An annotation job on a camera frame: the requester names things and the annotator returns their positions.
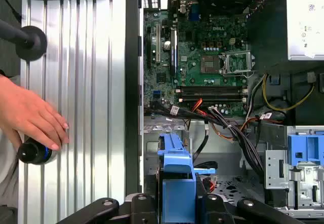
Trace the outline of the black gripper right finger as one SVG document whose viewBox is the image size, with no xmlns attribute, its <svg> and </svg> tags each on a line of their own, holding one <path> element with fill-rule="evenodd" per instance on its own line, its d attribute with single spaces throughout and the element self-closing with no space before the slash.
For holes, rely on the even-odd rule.
<svg viewBox="0 0 324 224">
<path fill-rule="evenodd" d="M 233 213 L 223 198 L 206 194 L 199 198 L 200 223 L 302 223 L 260 201 L 245 198 L 238 201 Z"/>
</svg>

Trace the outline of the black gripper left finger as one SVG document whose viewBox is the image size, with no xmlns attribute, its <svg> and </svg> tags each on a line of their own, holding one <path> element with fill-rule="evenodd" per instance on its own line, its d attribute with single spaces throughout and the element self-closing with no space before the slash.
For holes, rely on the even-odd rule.
<svg viewBox="0 0 324 224">
<path fill-rule="evenodd" d="M 144 193 L 130 194 L 120 204 L 101 198 L 59 221 L 64 223 L 160 223 L 155 199 Z"/>
</svg>

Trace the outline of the person's bare hand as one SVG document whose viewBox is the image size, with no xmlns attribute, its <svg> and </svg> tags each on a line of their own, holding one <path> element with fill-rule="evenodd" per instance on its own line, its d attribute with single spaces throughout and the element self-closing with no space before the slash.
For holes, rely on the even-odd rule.
<svg viewBox="0 0 324 224">
<path fill-rule="evenodd" d="M 1 129 L 13 146 L 22 144 L 20 133 L 58 151 L 69 143 L 66 119 L 34 92 L 1 76 Z"/>
</svg>

